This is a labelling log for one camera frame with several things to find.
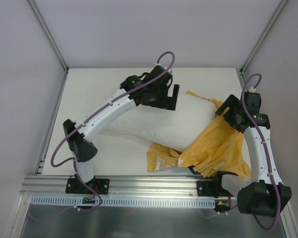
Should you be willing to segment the yellow Mickey Mouse pillowcase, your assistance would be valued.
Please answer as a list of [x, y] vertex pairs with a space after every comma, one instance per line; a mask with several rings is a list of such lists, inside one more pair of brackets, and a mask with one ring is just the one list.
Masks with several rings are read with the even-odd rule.
[[[223, 103], [216, 99], [201, 97], [192, 91], [187, 91], [185, 94], [214, 103], [216, 110]], [[147, 151], [147, 171], [152, 173], [170, 167], [194, 166], [194, 170], [204, 177], [213, 176], [218, 172], [231, 172], [248, 181], [251, 179], [251, 169], [243, 159], [243, 140], [242, 133], [215, 115], [214, 120], [200, 136], [182, 152], [152, 142]]]

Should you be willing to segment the white pillow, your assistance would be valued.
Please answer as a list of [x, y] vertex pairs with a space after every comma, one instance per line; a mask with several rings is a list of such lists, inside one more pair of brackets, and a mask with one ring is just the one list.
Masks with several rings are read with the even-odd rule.
[[180, 93], [176, 110], [139, 105], [115, 119], [103, 133], [137, 136], [182, 152], [214, 120], [215, 111], [214, 103]]

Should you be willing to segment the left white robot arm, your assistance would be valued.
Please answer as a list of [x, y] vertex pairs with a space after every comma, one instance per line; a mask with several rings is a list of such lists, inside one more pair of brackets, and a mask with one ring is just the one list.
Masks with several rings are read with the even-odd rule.
[[77, 121], [70, 119], [63, 123], [69, 149], [74, 156], [76, 185], [71, 185], [72, 193], [92, 193], [99, 190], [95, 180], [91, 160], [98, 150], [93, 139], [111, 122], [138, 105], [173, 111], [180, 86], [174, 85], [172, 96], [168, 96], [172, 86], [172, 73], [160, 65], [151, 72], [127, 77], [119, 89], [98, 109]]

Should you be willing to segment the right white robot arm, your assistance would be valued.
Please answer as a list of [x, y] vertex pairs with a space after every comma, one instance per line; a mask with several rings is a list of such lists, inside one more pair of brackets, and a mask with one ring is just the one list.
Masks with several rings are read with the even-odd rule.
[[261, 96], [244, 92], [240, 98], [231, 94], [217, 109], [216, 115], [243, 134], [251, 164], [251, 181], [237, 193], [240, 213], [275, 217], [280, 214], [292, 196], [289, 186], [283, 184], [270, 144], [270, 121], [260, 113]]

